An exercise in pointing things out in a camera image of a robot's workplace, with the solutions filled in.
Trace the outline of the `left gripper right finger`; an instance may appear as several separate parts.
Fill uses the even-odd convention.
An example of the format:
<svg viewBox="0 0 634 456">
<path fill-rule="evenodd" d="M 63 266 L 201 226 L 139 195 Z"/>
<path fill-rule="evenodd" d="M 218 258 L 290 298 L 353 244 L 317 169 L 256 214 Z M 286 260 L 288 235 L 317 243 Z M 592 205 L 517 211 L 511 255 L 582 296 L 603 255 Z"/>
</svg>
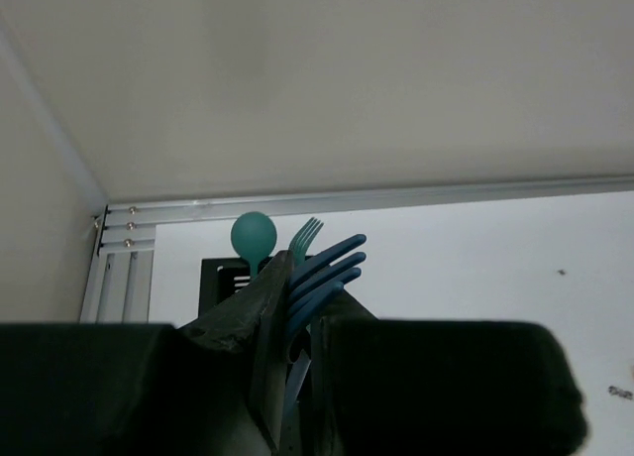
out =
<svg viewBox="0 0 634 456">
<path fill-rule="evenodd" d="M 583 396 L 533 322 L 391 320 L 348 293 L 312 323 L 319 455 L 571 455 Z"/>
</svg>

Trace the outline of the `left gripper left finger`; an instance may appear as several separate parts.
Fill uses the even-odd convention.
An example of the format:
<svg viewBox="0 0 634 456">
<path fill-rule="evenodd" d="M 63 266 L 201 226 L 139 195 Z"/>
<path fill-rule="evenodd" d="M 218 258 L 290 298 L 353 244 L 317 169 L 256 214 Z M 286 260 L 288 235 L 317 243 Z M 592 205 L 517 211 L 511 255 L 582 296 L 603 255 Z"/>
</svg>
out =
<svg viewBox="0 0 634 456">
<path fill-rule="evenodd" d="M 273 455 L 292 256 L 190 323 L 1 328 L 5 455 Z"/>
</svg>

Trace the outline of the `blue fork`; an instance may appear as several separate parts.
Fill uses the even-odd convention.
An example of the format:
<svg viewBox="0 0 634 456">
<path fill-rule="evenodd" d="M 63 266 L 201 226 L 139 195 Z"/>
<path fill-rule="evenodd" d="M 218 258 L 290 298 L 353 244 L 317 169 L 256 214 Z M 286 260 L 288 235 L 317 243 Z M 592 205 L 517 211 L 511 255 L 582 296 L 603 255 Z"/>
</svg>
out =
<svg viewBox="0 0 634 456">
<path fill-rule="evenodd" d="M 322 406 L 319 318 L 345 297 L 346 285 L 361 276 L 367 255 L 364 234 L 355 234 L 296 266 L 288 282 L 284 345 L 290 361 L 281 424 L 281 455 L 316 455 Z"/>
</svg>

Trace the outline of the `teal spoon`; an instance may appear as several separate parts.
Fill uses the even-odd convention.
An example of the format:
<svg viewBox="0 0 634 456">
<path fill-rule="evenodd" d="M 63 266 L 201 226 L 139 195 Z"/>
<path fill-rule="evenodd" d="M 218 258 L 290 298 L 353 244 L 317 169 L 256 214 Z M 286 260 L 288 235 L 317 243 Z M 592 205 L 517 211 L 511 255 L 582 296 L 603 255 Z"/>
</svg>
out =
<svg viewBox="0 0 634 456">
<path fill-rule="evenodd" d="M 274 223 L 267 215 L 258 211 L 242 214 L 231 229 L 232 247 L 248 264 L 252 281 L 258 275 L 260 262 L 269 256 L 276 242 Z"/>
</svg>

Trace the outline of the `teal fork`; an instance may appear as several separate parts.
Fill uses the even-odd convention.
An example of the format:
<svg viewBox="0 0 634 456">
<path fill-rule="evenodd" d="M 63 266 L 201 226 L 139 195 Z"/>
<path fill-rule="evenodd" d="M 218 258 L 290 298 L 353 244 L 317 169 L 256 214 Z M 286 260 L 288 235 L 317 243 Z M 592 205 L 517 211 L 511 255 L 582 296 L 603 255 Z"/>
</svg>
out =
<svg viewBox="0 0 634 456">
<path fill-rule="evenodd" d="M 322 227 L 323 222 L 321 220 L 311 217 L 293 236 L 288 250 L 293 255 L 295 267 L 298 267 L 305 261 L 307 251 Z"/>
</svg>

